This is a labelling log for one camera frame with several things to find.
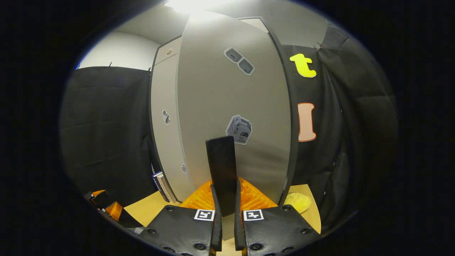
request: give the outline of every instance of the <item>black curtain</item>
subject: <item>black curtain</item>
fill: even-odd
[[[314,104],[316,139],[298,143],[292,185],[308,184],[322,232],[349,219],[391,171],[398,140],[395,97],[373,56],[344,30],[329,23],[318,47],[284,45],[287,58],[313,61],[312,78],[288,72],[298,103]]]
[[[150,72],[124,67],[74,71],[62,102],[65,170],[81,193],[106,189],[123,206],[156,191],[147,133]]]

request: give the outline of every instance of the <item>screw hole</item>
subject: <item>screw hole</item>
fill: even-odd
[[[164,250],[167,250],[167,251],[170,251],[170,252],[175,252],[174,249],[170,248],[170,247],[164,247],[163,248]]]
[[[287,251],[290,251],[292,249],[294,249],[294,247],[286,247],[282,252],[287,252]]]
[[[203,244],[195,244],[194,248],[202,251],[202,250],[205,250],[206,247]]]
[[[290,205],[283,205],[283,206],[282,206],[282,209],[283,209],[284,211],[289,211],[289,210],[291,210],[291,206],[290,206]]]
[[[252,245],[250,245],[250,249],[253,251],[257,251],[257,250],[262,249],[262,245],[261,244],[252,244]]]
[[[300,231],[300,233],[301,233],[301,234],[309,234],[309,233],[311,233],[311,231],[312,231],[311,229],[302,229],[302,230]]]

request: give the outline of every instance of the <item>gray cabinet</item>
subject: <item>gray cabinet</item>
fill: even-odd
[[[248,119],[253,130],[245,145],[235,144],[238,176],[275,203],[286,188],[291,149],[288,86],[277,48],[258,22],[198,13],[190,16],[181,37],[158,50],[152,125],[163,172],[180,201],[211,178],[205,141],[225,136],[236,115]],[[241,65],[226,57],[230,47],[242,55]],[[170,117],[168,124],[163,110]]]

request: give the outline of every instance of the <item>black cloth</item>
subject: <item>black cloth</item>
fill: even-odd
[[[197,209],[166,205],[139,237],[174,255],[209,256],[213,221],[195,219],[196,214]]]
[[[61,151],[82,193],[105,189],[122,206],[156,191],[147,133],[150,72],[124,67],[74,71],[63,98]]]
[[[292,205],[261,209],[253,214],[262,215],[263,220],[246,221],[242,213],[248,256],[295,252],[297,248],[303,248],[320,239],[320,235]]]
[[[394,160],[398,117],[391,86],[371,54],[329,24],[318,47],[283,45],[283,61],[302,53],[317,75],[291,63],[289,83],[299,103],[312,103],[316,138],[299,142],[292,185],[308,184],[322,232],[346,221],[379,188]]]

